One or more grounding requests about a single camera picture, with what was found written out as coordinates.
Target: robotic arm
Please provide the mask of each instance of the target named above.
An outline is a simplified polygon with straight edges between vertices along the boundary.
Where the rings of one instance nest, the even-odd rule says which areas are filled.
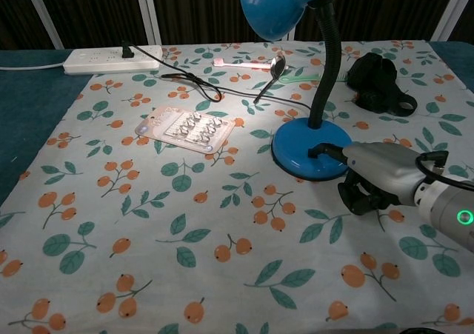
[[[458,176],[437,176],[447,152],[419,154],[391,143],[354,143],[345,148],[319,144],[309,150],[309,157],[321,154],[349,167],[338,191],[352,213],[361,216],[390,204],[418,207],[427,223],[474,252],[474,186]],[[422,158],[435,172],[419,165]]]

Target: power strip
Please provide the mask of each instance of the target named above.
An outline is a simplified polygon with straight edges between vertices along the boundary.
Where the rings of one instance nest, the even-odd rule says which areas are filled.
[[[140,47],[147,53],[161,59],[160,45]],[[96,73],[136,73],[156,70],[159,62],[131,48],[134,57],[123,59],[122,47],[101,47],[94,49],[75,49],[63,64],[67,75],[91,75]]]

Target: lamp gooseneck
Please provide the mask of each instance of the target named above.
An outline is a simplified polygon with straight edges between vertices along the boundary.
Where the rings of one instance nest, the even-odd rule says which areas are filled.
[[[341,67],[341,37],[335,18],[332,0],[316,0],[308,4],[316,11],[316,21],[326,46],[326,64],[323,76],[311,104],[308,127],[319,129],[323,121],[324,106],[333,90]]]

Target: pill blister pack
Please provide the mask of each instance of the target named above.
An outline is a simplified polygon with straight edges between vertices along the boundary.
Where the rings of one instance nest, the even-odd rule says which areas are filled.
[[[234,121],[177,107],[156,108],[135,133],[198,153],[215,153],[234,128]]]

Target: white power cable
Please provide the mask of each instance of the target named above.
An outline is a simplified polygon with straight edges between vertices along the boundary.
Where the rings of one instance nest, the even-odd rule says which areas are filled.
[[[28,70],[43,70],[53,69],[54,67],[60,67],[64,62],[59,64],[42,65],[42,66],[30,66],[30,67],[0,67],[0,71],[28,71]]]

